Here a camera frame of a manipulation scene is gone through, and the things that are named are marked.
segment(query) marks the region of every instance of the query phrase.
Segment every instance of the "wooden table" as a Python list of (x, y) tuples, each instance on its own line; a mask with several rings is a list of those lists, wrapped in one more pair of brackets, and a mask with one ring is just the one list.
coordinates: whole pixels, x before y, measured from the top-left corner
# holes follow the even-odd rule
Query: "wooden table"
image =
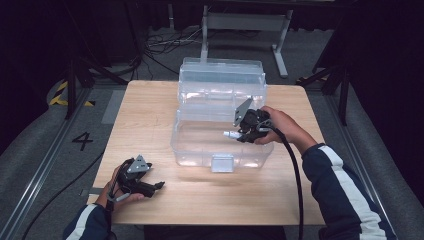
[[(293, 165), (287, 150), (276, 144), (261, 169), (237, 168), (212, 173), (207, 167), (182, 167), (170, 146), (178, 83), (129, 83), (113, 127), (94, 188), (103, 188), (124, 160), (142, 154), (153, 168), (142, 180), (165, 186), (149, 199), (114, 213), (120, 224), (296, 225), (298, 196)], [(268, 86), (267, 105), (284, 110), (318, 142), (323, 137), (303, 88)], [(300, 154), (293, 146), (299, 167)], [(305, 224), (323, 224), (310, 182), (301, 170)], [(88, 200), (93, 202), (97, 196)]]

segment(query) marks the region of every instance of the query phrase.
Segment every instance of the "white metal stand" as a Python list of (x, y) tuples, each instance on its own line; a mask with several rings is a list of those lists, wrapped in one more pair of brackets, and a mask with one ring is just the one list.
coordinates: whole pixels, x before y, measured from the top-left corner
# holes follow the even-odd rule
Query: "white metal stand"
[(287, 11), (286, 15), (256, 15), (256, 14), (230, 14), (210, 13), (208, 6), (203, 8), (202, 22), (202, 51), (200, 58), (206, 61), (208, 58), (208, 29), (234, 29), (234, 30), (260, 30), (279, 31), (278, 44), (272, 45), (275, 61), (282, 78), (287, 78), (288, 73), (284, 65), (281, 49), (290, 24), (293, 11)]

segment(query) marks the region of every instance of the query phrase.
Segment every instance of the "plastic bin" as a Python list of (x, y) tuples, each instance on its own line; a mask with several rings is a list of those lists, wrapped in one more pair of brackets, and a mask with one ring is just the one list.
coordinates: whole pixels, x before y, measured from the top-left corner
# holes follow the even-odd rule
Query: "plastic bin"
[(183, 166), (262, 167), (273, 144), (240, 143), (223, 135), (236, 131), (234, 111), (252, 97), (250, 108), (266, 100), (266, 81), (259, 61), (185, 58), (180, 69), (179, 109), (171, 138), (176, 161)]

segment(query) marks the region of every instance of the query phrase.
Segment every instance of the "navy blue sleeve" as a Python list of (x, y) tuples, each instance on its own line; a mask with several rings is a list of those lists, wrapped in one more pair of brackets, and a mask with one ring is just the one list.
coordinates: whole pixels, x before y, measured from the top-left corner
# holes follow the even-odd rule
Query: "navy blue sleeve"
[(318, 144), (302, 159), (327, 225), (324, 239), (396, 239), (358, 176), (333, 149)]
[(106, 210), (99, 205), (84, 206), (63, 231), (63, 239), (106, 239), (108, 223)]

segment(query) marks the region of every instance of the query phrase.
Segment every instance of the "yellow and black striped tape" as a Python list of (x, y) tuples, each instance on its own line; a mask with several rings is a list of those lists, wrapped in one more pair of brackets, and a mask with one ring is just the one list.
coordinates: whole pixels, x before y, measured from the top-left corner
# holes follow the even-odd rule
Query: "yellow and black striped tape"
[[(65, 88), (68, 86), (68, 81), (63, 80), (60, 86), (57, 88), (56, 93), (54, 94), (52, 100), (50, 100), (50, 105), (63, 105), (68, 106), (67, 100), (61, 100), (60, 96), (62, 95)], [(86, 107), (93, 107), (96, 105), (96, 101), (87, 101), (84, 103)]]

